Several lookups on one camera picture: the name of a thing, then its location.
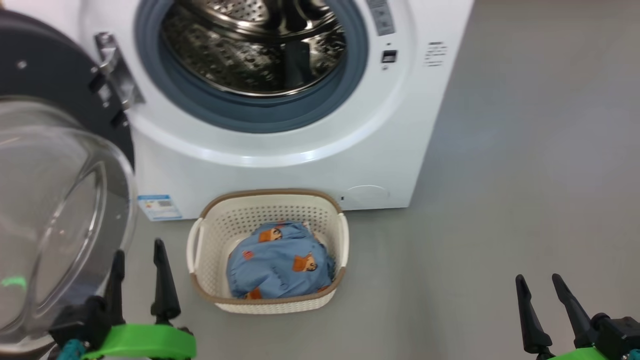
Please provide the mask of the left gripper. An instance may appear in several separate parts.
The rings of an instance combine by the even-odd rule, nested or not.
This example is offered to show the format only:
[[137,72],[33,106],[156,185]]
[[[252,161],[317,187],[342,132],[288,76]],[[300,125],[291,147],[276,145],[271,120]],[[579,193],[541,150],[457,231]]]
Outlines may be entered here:
[[194,335],[171,326],[181,314],[173,272],[162,239],[154,240],[155,324],[126,323],[122,314],[125,253],[115,251],[103,297],[90,296],[68,305],[55,317],[48,334],[61,349],[59,360],[108,358],[190,360],[197,355]]

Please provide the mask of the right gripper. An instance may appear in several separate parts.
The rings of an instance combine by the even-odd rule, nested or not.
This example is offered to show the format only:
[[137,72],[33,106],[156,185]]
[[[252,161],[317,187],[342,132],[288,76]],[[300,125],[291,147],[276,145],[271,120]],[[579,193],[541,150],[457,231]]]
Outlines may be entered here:
[[551,276],[558,300],[565,307],[574,333],[574,351],[551,354],[553,341],[544,332],[531,303],[531,292],[522,274],[515,278],[523,350],[539,354],[538,360],[638,360],[640,325],[633,317],[613,318],[606,313],[589,317],[560,274]]

